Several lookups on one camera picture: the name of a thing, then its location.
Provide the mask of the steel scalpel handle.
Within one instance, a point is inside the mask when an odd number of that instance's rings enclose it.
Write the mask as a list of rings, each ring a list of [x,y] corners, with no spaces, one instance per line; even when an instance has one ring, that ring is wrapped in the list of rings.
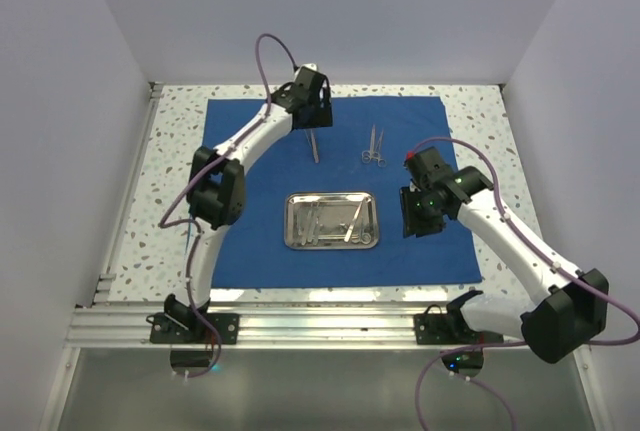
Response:
[[[300,233],[300,236],[301,236],[300,244],[302,246],[305,246],[311,239],[311,236],[313,233],[312,228],[315,223],[314,214],[315,214],[315,204],[311,203],[308,207],[308,212],[304,221],[304,226]]]

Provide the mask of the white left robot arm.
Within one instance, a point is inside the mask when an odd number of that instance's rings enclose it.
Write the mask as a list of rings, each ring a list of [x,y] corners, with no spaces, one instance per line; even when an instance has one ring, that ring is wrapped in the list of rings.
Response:
[[[214,268],[227,232],[246,208],[246,178],[251,167],[277,141],[294,130],[333,125],[328,77],[313,64],[297,67],[291,82],[267,95],[259,111],[234,135],[194,153],[189,182],[178,198],[189,205],[188,216],[160,226],[188,223],[195,232],[187,256],[185,288],[165,299],[164,313],[185,343],[201,341],[208,330]]]

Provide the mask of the steel tweezers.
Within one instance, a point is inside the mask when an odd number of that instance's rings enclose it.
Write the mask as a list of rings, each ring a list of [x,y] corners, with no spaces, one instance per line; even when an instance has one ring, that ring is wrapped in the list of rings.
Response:
[[[318,143],[317,143],[317,139],[314,133],[313,129],[305,129],[305,136],[307,138],[308,144],[311,148],[311,153],[312,153],[312,158],[315,164],[318,164],[320,162],[320,157],[319,157],[319,149],[318,149]]]

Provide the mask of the blue surgical drape cloth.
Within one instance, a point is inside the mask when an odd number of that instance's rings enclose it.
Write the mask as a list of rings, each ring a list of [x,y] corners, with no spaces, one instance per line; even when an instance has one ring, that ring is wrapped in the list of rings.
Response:
[[[438,234],[403,237],[399,190],[404,160],[420,141],[450,134],[437,97],[356,97],[332,101],[333,126],[316,131],[315,164],[303,131],[280,139],[247,174],[246,208],[231,226],[215,266],[216,288],[342,288],[480,282],[472,234],[457,222]],[[365,164],[371,127],[384,132],[385,167]],[[284,241],[286,198],[299,192],[371,193],[381,237],[369,250],[296,251]]]

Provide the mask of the steel surgical scissors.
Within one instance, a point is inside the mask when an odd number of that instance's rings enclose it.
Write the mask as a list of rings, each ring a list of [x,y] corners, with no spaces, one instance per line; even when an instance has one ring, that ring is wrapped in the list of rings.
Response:
[[[380,154],[377,147],[376,125],[373,125],[370,131],[369,145],[367,149],[362,151],[361,161],[365,164],[368,164],[368,163],[371,163],[372,161],[378,162],[379,160],[380,160]]]

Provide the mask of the stainless steel instrument tray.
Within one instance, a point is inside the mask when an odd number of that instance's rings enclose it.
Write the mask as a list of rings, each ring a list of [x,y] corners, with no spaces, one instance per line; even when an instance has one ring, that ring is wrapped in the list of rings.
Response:
[[[362,200],[367,200],[364,212],[365,231],[371,234],[372,242],[368,245],[348,244],[343,241],[352,217]],[[316,246],[309,241],[305,246],[300,244],[300,233],[311,203],[320,203],[322,214],[319,242]],[[284,241],[293,250],[366,250],[377,245],[380,239],[376,200],[368,192],[310,192],[295,193],[285,201]]]

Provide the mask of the steel hemostat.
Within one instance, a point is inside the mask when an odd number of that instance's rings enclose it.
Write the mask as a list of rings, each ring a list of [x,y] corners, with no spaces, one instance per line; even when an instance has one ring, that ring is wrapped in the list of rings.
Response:
[[[375,163],[377,164],[378,167],[385,167],[386,166],[386,161],[382,157],[382,154],[381,154],[383,135],[384,135],[384,132],[381,132],[380,135],[377,135],[377,147],[378,147],[378,151],[379,151],[379,154],[380,154],[380,160],[378,162],[375,162]]]

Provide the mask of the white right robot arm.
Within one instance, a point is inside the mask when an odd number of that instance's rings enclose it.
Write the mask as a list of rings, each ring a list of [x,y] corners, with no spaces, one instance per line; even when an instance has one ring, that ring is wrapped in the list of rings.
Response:
[[[471,231],[523,286],[523,298],[463,293],[444,311],[414,317],[418,334],[438,343],[480,344],[491,335],[518,338],[547,363],[556,363],[606,327],[609,282],[553,251],[505,205],[497,176],[467,166],[459,171],[430,147],[407,155],[411,183],[400,190],[403,234],[423,237],[447,220]]]

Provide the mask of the steel forceps clamp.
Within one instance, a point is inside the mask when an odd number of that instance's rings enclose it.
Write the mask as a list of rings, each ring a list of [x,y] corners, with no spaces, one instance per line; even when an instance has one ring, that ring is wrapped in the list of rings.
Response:
[[[368,245],[372,242],[371,234],[365,231],[364,212],[367,207],[367,200],[362,200],[347,227],[343,241],[348,244]]]

